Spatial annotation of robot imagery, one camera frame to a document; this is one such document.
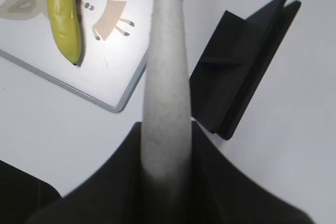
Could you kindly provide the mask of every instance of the brown drawing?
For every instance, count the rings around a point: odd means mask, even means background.
[[[40,13],[48,18],[47,0],[6,0],[0,5],[0,18],[27,20]]]
[[[94,10],[95,7],[90,3],[81,1],[85,9]],[[125,9],[126,1],[122,0],[107,0],[105,9],[99,20],[94,24],[92,32],[96,40],[106,40],[114,29],[119,31],[124,36],[130,34],[122,30],[117,24],[119,21],[134,26],[134,23],[128,19],[121,18],[121,15]]]
[[[93,11],[95,7],[83,0],[76,0],[78,5]],[[96,40],[106,40],[114,29],[125,36],[130,34],[123,31],[118,22],[124,22],[130,26],[134,23],[128,19],[121,18],[125,9],[126,1],[107,0],[106,7],[99,20],[93,25],[92,32]],[[47,0],[6,0],[0,5],[0,18],[11,20],[27,20],[42,13],[48,19]]]

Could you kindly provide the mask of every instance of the white table surface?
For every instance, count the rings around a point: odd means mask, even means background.
[[[224,10],[246,18],[269,1],[185,0],[190,72]],[[301,1],[232,140],[209,135],[258,184],[316,223],[336,223],[336,2]],[[69,193],[141,120],[143,80],[112,114],[0,59],[0,159]]]

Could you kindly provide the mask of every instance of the black stand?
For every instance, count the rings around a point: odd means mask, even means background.
[[[1,224],[22,224],[60,198],[51,185],[0,161]]]
[[[35,214],[26,224],[144,223],[140,137],[141,123],[137,123],[119,149],[91,178],[64,199]],[[184,223],[313,223],[304,212],[263,190],[237,170],[195,122],[189,202]]]
[[[243,20],[226,11],[191,78],[192,116],[230,139],[301,3],[273,0]]]

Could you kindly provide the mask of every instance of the yellow banana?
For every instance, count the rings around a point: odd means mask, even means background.
[[[47,0],[52,33],[58,49],[74,65],[81,54],[81,35],[75,0]]]

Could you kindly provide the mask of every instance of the white foam cylinder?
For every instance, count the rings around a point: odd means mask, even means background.
[[[191,150],[182,0],[154,0],[141,137],[147,223],[180,222]]]

